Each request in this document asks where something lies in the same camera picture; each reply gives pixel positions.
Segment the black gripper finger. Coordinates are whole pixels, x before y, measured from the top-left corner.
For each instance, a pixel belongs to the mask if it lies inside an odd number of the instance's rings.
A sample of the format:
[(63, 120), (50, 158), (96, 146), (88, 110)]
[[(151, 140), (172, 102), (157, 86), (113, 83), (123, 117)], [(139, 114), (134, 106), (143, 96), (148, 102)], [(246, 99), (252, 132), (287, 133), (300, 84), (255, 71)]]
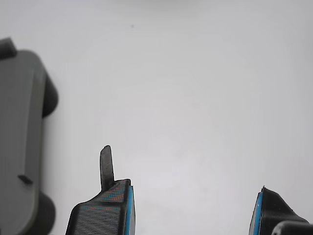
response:
[(275, 191), (262, 187), (249, 227), (250, 235), (312, 235), (313, 225), (298, 216)]
[(101, 191), (71, 211), (67, 235), (135, 235), (134, 187), (130, 179), (115, 180), (112, 150), (100, 152)]

